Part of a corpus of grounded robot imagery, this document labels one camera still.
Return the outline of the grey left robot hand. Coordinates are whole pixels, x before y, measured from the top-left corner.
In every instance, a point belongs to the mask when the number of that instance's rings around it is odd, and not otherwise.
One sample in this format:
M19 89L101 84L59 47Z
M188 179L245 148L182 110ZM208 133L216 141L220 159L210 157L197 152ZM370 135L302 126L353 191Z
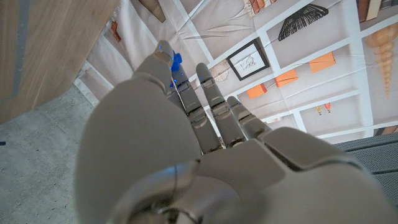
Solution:
M170 44L91 114L76 162L81 223L396 223L397 207L351 155L271 129L197 74L207 116Z

